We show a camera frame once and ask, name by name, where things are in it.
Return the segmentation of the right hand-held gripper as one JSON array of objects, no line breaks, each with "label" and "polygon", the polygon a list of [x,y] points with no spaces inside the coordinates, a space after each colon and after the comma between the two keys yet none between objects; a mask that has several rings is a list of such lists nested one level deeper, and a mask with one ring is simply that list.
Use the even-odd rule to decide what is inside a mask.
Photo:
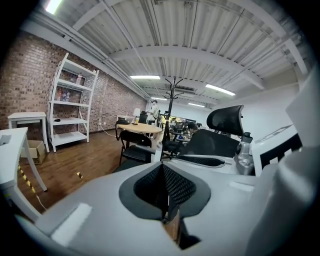
[{"label": "right hand-held gripper", "polygon": [[320,254],[320,66],[287,107],[302,148],[274,168],[272,187],[251,231],[247,256]]}]

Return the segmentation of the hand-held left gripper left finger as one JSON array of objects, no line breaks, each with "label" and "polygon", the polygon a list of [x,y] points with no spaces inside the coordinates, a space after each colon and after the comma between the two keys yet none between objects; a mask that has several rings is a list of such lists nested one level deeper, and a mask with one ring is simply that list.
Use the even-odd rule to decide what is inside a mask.
[{"label": "hand-held left gripper left finger", "polygon": [[123,205],[127,201],[142,214],[152,209],[132,187],[120,187],[159,166],[154,162],[96,178],[57,202],[35,223],[21,216],[16,219],[47,256],[178,256],[180,247],[159,218],[140,218]]}]

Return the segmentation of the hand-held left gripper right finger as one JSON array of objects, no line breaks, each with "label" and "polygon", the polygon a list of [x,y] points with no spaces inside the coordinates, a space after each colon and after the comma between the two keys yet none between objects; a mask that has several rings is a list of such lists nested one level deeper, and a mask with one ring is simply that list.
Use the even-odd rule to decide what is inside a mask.
[{"label": "hand-held left gripper right finger", "polygon": [[186,162],[165,161],[163,166],[192,181],[196,191],[186,201],[195,212],[210,191],[203,209],[193,216],[182,216],[181,226],[190,238],[199,241],[186,249],[175,244],[162,246],[164,256],[254,256],[254,229],[262,216],[260,176],[217,172]]}]

